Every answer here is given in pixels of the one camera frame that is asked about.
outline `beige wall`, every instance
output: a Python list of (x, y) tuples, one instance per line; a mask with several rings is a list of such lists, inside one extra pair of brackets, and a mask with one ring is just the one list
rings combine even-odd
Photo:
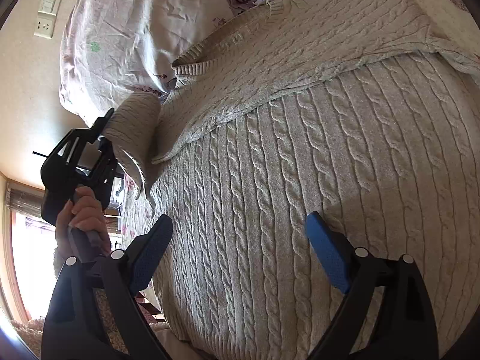
[(0, 30), (0, 172), (39, 188), (43, 159), (32, 151), (48, 154), (85, 127), (58, 96), (60, 41), (75, 1), (62, 0), (53, 39), (33, 35), (40, 0), (19, 0)]

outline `white cable knit sweater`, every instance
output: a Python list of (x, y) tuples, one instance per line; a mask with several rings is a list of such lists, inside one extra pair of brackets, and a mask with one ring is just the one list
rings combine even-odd
[(174, 222), (154, 278), (173, 332), (219, 359), (305, 359), (342, 299), (305, 237), (318, 211), (415, 258), (445, 352), (480, 302), (474, 58), (413, 0), (275, 0), (174, 67), (164, 106), (134, 96), (105, 131)]

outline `hand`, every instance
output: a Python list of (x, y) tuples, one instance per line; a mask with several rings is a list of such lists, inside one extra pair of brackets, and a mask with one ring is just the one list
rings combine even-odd
[(95, 199), (95, 194), (89, 187), (79, 187), (75, 190), (78, 201), (74, 205), (71, 200), (58, 213), (55, 224), (55, 239), (58, 252), (66, 259), (74, 255), (68, 242), (68, 226), (81, 231), (96, 231), (102, 240), (102, 250), (110, 253), (110, 237), (102, 212), (102, 204)]

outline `switch plate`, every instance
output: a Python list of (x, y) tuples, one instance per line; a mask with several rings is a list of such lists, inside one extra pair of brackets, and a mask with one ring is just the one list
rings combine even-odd
[(37, 12), (37, 21), (35, 22), (34, 34), (42, 38), (52, 39), (55, 21), (60, 2), (62, 0), (40, 0), (40, 6)]
[(57, 15), (61, 0), (40, 0), (39, 12)]
[(37, 16), (37, 21), (35, 22), (35, 35), (41, 36), (42, 38), (52, 39), (53, 36), (53, 27), (55, 26), (55, 18), (45, 16)]

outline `electrical outlet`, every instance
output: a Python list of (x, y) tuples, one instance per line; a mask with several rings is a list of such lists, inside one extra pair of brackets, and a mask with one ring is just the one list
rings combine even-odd
[(53, 19), (37, 16), (37, 21), (35, 22), (35, 35), (41, 36), (42, 38), (52, 39), (54, 25), (55, 21)]

